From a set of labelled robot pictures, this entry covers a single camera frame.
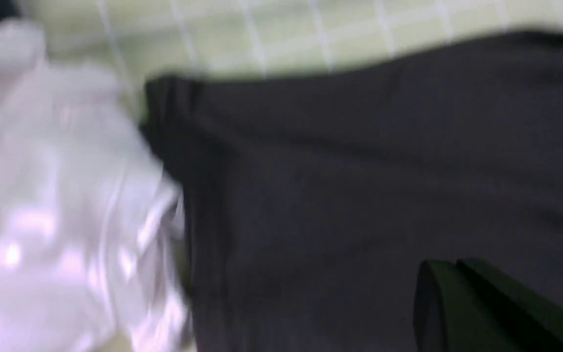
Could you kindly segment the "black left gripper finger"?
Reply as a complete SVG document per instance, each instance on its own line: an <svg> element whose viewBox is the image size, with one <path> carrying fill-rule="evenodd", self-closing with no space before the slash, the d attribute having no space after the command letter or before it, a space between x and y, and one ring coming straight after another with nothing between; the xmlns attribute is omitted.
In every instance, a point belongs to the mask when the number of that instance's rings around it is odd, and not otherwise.
<svg viewBox="0 0 563 352"><path fill-rule="evenodd" d="M421 263L413 329L419 352L563 352L563 308L480 259Z"/></svg>

